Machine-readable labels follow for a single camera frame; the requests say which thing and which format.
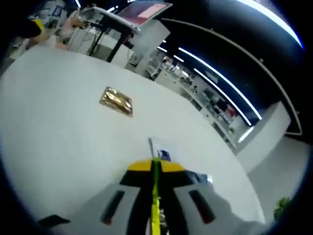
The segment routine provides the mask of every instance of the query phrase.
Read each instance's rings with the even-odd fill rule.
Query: black plastic part
[[[102,37],[103,33],[104,33],[104,31],[102,30],[101,33],[100,33],[100,35],[99,35],[98,38],[97,38],[97,41],[92,44],[91,50],[90,50],[90,52],[89,52],[89,56],[92,56],[92,55],[93,55],[94,49],[95,49],[96,46],[98,45],[98,42],[99,42],[100,38]]]
[[[63,219],[55,214],[38,221],[38,224],[45,229],[51,229],[59,224],[68,224],[68,223],[70,223],[70,220]]]
[[[110,225],[112,223],[112,218],[117,210],[117,207],[119,203],[121,202],[125,192],[124,191],[117,191],[116,194],[114,195],[114,198],[112,199],[111,203],[109,206],[106,208],[106,211],[104,215],[101,218],[101,222],[104,224]]]
[[[189,192],[190,197],[194,201],[202,221],[205,224],[209,224],[215,220],[215,215],[212,209],[208,205],[207,201],[202,197],[202,195],[197,190],[192,190]]]
[[[160,207],[164,209],[167,227],[171,235],[187,235],[187,223],[180,202],[173,188],[191,185],[186,171],[159,173]]]
[[[110,55],[108,56],[107,62],[111,63],[111,61],[112,61],[113,57],[115,56],[115,54],[117,53],[118,49],[123,44],[123,42],[127,39],[128,36],[129,36],[129,32],[128,33],[122,33],[122,35],[118,39],[115,47],[113,48]]]
[[[128,170],[120,182],[121,185],[140,188],[129,218],[126,233],[128,235],[146,233],[147,222],[151,217],[153,172],[153,164],[150,171]]]
[[[32,20],[25,20],[17,30],[17,35],[21,38],[32,38],[41,34],[38,25]]]

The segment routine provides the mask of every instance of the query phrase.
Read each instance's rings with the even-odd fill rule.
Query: green leaves
[[[283,197],[282,199],[280,199],[277,202],[277,204],[276,204],[277,207],[274,210],[274,219],[275,220],[278,220],[281,217],[285,208],[288,207],[289,203],[290,203],[290,199],[288,197]]]

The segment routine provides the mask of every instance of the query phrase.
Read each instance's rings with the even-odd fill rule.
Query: white table
[[[107,86],[132,98],[133,118],[99,104]],[[75,212],[149,158],[148,137],[157,136],[177,146],[187,169],[210,174],[236,215],[264,221],[242,166],[192,104],[104,61],[31,49],[1,79],[0,128],[8,177],[37,219]]]

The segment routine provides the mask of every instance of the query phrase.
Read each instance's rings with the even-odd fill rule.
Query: yellow object
[[[128,170],[150,171],[151,170],[151,160],[134,162],[129,166]]]
[[[152,192],[152,207],[151,207],[151,231],[152,235],[161,235],[161,227],[160,227],[160,201],[158,198],[158,163],[160,159],[154,158],[154,186]]]
[[[38,26],[38,28],[39,28],[41,31],[43,31],[44,25],[43,25],[43,23],[41,22],[41,20],[39,20],[39,19],[34,19],[34,20],[32,20],[32,21],[36,23],[36,25]]]
[[[185,170],[185,168],[179,165],[178,163],[173,163],[164,160],[161,160],[161,166],[163,172],[176,172]]]

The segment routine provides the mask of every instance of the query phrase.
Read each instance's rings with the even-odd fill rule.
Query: ceiling light
[[[268,10],[266,7],[262,6],[261,4],[253,1],[253,0],[237,0],[247,6],[252,7],[253,9],[259,11],[263,15],[270,18],[272,21],[274,21],[276,24],[278,24],[283,30],[285,30],[287,33],[292,36],[297,43],[303,48],[299,38],[297,37],[296,33],[293,31],[293,29],[286,24],[281,18],[279,18],[277,15],[275,15],[272,11]]]
[[[205,74],[207,77],[209,77],[213,82],[215,82],[216,84],[218,84],[219,80],[216,76],[213,76],[211,73],[209,73],[208,71],[205,71]]]
[[[167,50],[165,50],[164,48],[161,48],[161,47],[157,47],[157,48],[160,50],[163,50],[164,52],[167,52]]]
[[[239,143],[241,143],[250,133],[253,131],[254,126],[250,127],[238,140]]]
[[[78,0],[75,0],[76,4],[78,5],[79,8],[81,8],[82,6],[80,5]]]
[[[247,97],[245,97],[244,94],[242,94],[242,92],[240,90],[238,90],[237,87],[235,87],[234,84],[232,84],[226,77],[224,77],[220,72],[218,72],[215,68],[213,68],[212,66],[210,66],[208,63],[204,62],[202,59],[200,59],[199,57],[195,56],[194,54],[191,54],[190,52],[184,50],[183,48],[179,47],[179,50],[181,50],[182,52],[185,52],[187,55],[190,55],[191,57],[195,58],[196,60],[198,60],[200,63],[204,64],[205,66],[207,66],[209,69],[211,69],[214,73],[216,73],[218,76],[220,76],[225,82],[227,82],[241,97],[242,99],[244,99],[244,101],[249,105],[249,107],[253,110],[253,112],[256,114],[256,116],[258,117],[259,120],[262,120],[261,115],[259,114],[259,112],[256,110],[256,108],[251,104],[251,102],[247,99]]]
[[[187,74],[185,71],[183,71],[181,73],[184,74],[186,77],[189,77],[189,74]]]
[[[183,59],[180,59],[180,58],[179,58],[178,56],[176,56],[176,55],[174,55],[174,58],[178,59],[178,60],[181,61],[181,62],[184,62]]]
[[[115,7],[111,7],[109,10],[107,10],[107,12],[112,12],[114,11]]]
[[[248,118],[244,115],[244,113],[238,108],[238,106],[232,101],[228,95],[225,94],[214,82],[212,82],[209,78],[204,76],[199,70],[194,69],[198,74],[200,74],[205,80],[207,80],[210,84],[212,84],[213,87],[215,87],[226,99],[229,100],[229,102],[238,110],[238,112],[241,114],[241,116],[246,120],[247,124],[251,126],[251,122],[248,120]]]

